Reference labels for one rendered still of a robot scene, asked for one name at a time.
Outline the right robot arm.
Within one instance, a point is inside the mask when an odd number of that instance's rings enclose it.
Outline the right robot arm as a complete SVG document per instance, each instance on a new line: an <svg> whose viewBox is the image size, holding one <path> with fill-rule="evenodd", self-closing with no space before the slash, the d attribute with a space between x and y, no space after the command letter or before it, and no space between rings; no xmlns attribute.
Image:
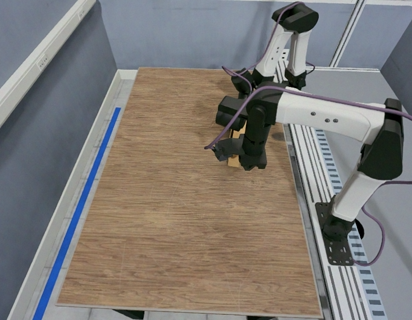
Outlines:
<svg viewBox="0 0 412 320"><path fill-rule="evenodd" d="M293 4L295 5L293 6ZM284 14L280 18L281 21L277 22L279 15L282 13ZM267 43L268 47L266 46L267 49L265 48L266 52L262 60L254 68L252 74L246 68L236 71L236 73L242 72L239 75L250 82L252 93L260 83L273 81L277 62L288 39L291 37L289 63L287 68L285 68L284 75L287 80L282 80L281 83L301 91L302 87L306 86L307 70L305 69L305 58L308 40L312 28L318 22L319 14L301 2L296 1L274 11L271 18L274 20L274 24L269 38L270 42L268 41ZM231 76L231 81L239 94L249 94L250 86L244 79L236 75Z"/></svg>

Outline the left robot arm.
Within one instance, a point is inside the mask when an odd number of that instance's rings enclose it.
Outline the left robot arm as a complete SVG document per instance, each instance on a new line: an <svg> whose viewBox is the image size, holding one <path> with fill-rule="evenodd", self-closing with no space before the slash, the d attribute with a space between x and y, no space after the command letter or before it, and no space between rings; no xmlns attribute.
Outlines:
<svg viewBox="0 0 412 320"><path fill-rule="evenodd" d="M218 105L216 124L226 127L245 101L226 95ZM359 210L381 184L402 174L403 119L378 108L402 113L401 102L387 98L384 104L362 104L367 105L267 89L252 97L229 128L239 132L246 123L245 135L256 143L267 139L276 122L326 130L363 143L361 155L340 193L333 195L330 202L315 203L332 266L354 265L347 237Z"/></svg>

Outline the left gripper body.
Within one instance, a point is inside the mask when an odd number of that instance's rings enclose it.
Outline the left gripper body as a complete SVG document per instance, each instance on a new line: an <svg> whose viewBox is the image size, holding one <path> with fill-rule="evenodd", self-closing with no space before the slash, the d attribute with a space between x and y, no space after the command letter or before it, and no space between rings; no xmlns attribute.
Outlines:
<svg viewBox="0 0 412 320"><path fill-rule="evenodd" d="M241 166L256 165L258 169L265 169L267 165L266 142L267 139L256 143L248 139L245 134L240 134L239 138L228 138L218 141L218 148L220 150L216 151L215 149L214 153L218 157L230 154L239 155Z"/></svg>

